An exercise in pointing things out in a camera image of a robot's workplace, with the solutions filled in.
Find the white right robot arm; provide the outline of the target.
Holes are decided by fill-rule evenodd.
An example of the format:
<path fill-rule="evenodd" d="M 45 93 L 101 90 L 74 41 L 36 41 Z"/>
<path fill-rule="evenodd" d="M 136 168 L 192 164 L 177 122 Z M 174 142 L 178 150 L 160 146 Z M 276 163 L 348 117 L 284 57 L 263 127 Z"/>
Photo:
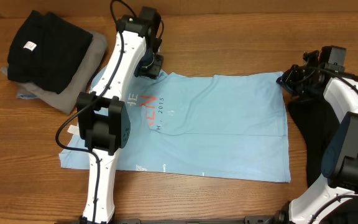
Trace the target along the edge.
<path fill-rule="evenodd" d="M 308 189 L 271 223 L 358 223 L 358 76 L 294 65 L 278 80 L 307 149 Z"/>

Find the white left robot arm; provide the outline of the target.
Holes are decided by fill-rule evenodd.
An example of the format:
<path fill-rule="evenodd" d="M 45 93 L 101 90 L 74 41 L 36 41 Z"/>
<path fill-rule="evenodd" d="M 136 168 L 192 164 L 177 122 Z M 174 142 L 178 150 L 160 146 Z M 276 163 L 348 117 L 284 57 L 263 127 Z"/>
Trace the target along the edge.
<path fill-rule="evenodd" d="M 131 131 L 126 93 L 135 77 L 156 79 L 163 63 L 158 54 L 163 33 L 158 13 L 125 15 L 117 30 L 117 45 L 103 76 L 90 93 L 80 93 L 76 103 L 80 138 L 89 155 L 88 198 L 81 223 L 113 223 L 116 166 Z"/>

